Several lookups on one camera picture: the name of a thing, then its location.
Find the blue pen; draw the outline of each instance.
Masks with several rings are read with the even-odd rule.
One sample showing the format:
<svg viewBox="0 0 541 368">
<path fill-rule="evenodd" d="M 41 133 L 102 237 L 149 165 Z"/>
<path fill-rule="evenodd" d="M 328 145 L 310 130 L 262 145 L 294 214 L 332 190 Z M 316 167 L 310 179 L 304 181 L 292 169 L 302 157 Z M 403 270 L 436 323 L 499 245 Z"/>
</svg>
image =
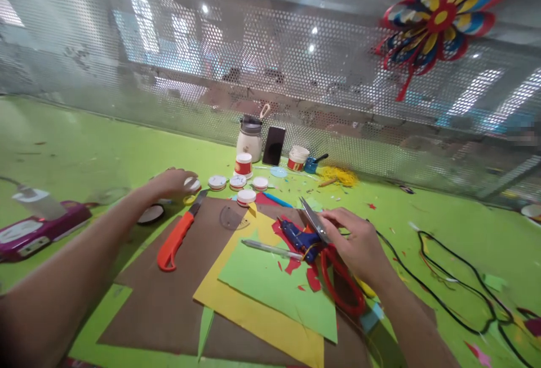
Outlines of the blue pen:
<svg viewBox="0 0 541 368">
<path fill-rule="evenodd" d="M 281 206 L 283 206 L 283 207 L 293 207 L 293 206 L 291 206 L 289 203 L 284 202 L 284 201 L 281 200 L 281 199 L 278 199 L 276 196 L 271 195 L 270 193 L 262 192 L 262 194 L 264 194 L 264 195 L 267 196 L 270 200 L 272 200 L 273 202 L 278 203 L 279 205 L 281 205 Z"/>
</svg>

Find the phone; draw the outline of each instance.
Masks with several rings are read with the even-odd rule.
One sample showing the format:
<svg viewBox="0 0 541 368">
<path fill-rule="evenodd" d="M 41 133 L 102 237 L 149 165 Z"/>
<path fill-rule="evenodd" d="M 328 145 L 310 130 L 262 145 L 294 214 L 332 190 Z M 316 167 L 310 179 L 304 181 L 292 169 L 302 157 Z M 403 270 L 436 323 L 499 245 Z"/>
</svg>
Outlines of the phone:
<svg viewBox="0 0 541 368">
<path fill-rule="evenodd" d="M 267 134 L 267 143 L 263 153 L 263 163 L 277 166 L 280 164 L 280 156 L 282 155 L 283 140 L 286 137 L 284 128 L 269 127 Z"/>
</svg>

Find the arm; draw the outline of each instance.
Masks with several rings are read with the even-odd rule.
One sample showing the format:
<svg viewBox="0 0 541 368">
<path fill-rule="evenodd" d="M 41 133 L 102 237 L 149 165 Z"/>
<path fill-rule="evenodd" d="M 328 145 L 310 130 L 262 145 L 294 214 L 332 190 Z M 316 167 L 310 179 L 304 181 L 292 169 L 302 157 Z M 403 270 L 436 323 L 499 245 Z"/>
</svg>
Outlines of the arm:
<svg viewBox="0 0 541 368">
<path fill-rule="evenodd" d="M 132 191 L 2 298 L 2 340 L 15 366 L 56 366 L 101 294 L 131 227 L 158 198 L 189 193 L 189 176 L 197 177 L 167 170 Z"/>
<path fill-rule="evenodd" d="M 408 366 L 460 367 L 415 295 L 396 275 L 374 226 L 343 208 L 324 211 L 320 216 L 348 268 L 378 294 Z M 350 231 L 347 240 L 337 227 Z"/>
</svg>

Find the perforated metal screen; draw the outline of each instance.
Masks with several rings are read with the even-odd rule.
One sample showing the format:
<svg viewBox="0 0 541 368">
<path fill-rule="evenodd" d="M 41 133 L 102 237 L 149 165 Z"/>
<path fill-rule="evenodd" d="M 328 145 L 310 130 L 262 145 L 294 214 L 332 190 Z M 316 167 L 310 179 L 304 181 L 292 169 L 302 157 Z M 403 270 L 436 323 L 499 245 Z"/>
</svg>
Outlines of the perforated metal screen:
<svg viewBox="0 0 541 368">
<path fill-rule="evenodd" d="M 517 46 L 472 43 L 397 103 L 404 75 L 381 68 L 388 33 L 365 17 L 269 0 L 0 0 L 0 20 L 5 93 L 230 145 L 242 113 L 268 103 L 284 154 L 301 144 L 480 199 L 538 145 L 524 127 L 541 110 L 541 58 Z"/>
</svg>

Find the green table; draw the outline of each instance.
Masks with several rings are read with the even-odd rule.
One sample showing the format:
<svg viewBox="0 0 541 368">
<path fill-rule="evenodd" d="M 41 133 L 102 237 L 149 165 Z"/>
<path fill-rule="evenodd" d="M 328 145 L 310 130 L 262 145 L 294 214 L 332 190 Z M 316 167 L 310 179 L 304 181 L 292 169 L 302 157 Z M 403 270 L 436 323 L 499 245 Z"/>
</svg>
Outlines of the green table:
<svg viewBox="0 0 541 368">
<path fill-rule="evenodd" d="M 47 190 L 58 200 L 85 201 L 95 191 L 111 187 L 137 187 L 151 176 L 170 166 L 197 172 L 203 184 L 214 174 L 233 172 L 235 150 L 184 136 L 112 121 L 73 110 L 44 105 L 31 100 L 7 97 L 0 100 L 0 175 L 6 175 L 32 187 Z M 267 170 L 256 170 L 256 175 L 269 176 Z M 270 178 L 279 186 L 274 193 L 293 204 L 299 194 L 316 186 L 303 176 L 287 178 L 288 182 Z M 314 198 L 327 208 L 346 207 L 359 216 L 368 218 L 382 232 L 401 255 L 404 263 L 449 306 L 458 311 L 472 326 L 482 327 L 487 315 L 483 302 L 473 293 L 459 286 L 447 289 L 431 276 L 419 257 L 420 243 L 408 222 L 433 233 L 448 247 L 475 265 L 481 273 L 505 279 L 508 287 L 498 296 L 510 308 L 525 307 L 541 312 L 541 229 L 521 215 L 492 209 L 467 199 L 416 189 L 408 195 L 387 183 L 361 181 L 354 189 L 343 190 L 330 186 L 312 192 Z M 13 186 L 0 183 L 2 212 L 0 225 L 9 225 L 27 217 L 24 208 L 9 198 Z M 227 198 L 229 189 L 210 193 Z M 373 203 L 376 209 L 369 207 Z M 104 209 L 95 209 L 95 214 Z M 159 233 L 146 239 L 149 243 Z M 44 260 L 73 238 L 54 243 L 30 259 L 17 264 L 0 264 L 2 291 L 24 278 Z M 134 237 L 128 243 L 116 265 L 119 271 L 142 250 L 142 240 Z M 390 258 L 392 255 L 384 247 Z M 430 256 L 461 280 L 479 287 L 473 274 L 459 261 L 428 243 Z M 492 357 L 492 367 L 521 366 L 510 351 L 491 334 L 484 340 L 459 326 L 437 302 L 402 269 L 408 287 L 435 309 L 438 328 L 462 366 L 479 366 L 464 341 L 476 343 Z M 75 340 L 69 355 L 106 367 L 237 367 L 249 366 L 229 361 L 145 350 L 124 349 L 98 345 L 96 341 L 109 321 L 129 296 L 130 290 L 113 285 Z M 541 365 L 541 353 L 527 345 L 524 335 L 517 337 L 516 329 L 507 329 L 515 345 L 534 366 Z M 392 367 L 398 359 L 389 350 L 390 344 L 378 342 L 392 332 L 388 319 L 370 333 L 383 355 L 384 366 Z M 375 366 L 381 361 L 372 351 Z"/>
</svg>

